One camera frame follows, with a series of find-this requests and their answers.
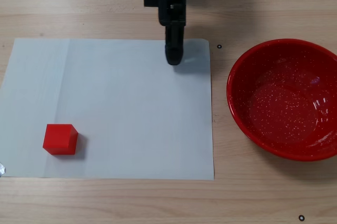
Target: wooden table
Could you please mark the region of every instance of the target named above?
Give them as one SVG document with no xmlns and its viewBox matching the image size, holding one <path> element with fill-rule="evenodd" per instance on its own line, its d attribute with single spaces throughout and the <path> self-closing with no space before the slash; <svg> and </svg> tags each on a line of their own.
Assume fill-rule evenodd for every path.
<svg viewBox="0 0 337 224">
<path fill-rule="evenodd" d="M 0 81 L 16 37 L 164 39 L 164 28 L 142 0 L 0 0 Z M 285 37 L 337 53 L 337 0 L 188 0 L 186 38 L 211 45 L 215 181 L 1 178 L 0 223 L 337 223 L 337 158 L 266 153 L 227 107 L 235 60 Z"/>
</svg>

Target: red bowl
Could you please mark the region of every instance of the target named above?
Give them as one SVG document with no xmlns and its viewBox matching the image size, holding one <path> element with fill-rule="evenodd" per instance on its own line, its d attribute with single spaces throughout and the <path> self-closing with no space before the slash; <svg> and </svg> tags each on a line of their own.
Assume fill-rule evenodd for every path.
<svg viewBox="0 0 337 224">
<path fill-rule="evenodd" d="M 278 156 L 337 154 L 337 57 L 310 42 L 264 42 L 234 64 L 227 100 L 240 129 Z"/>
</svg>

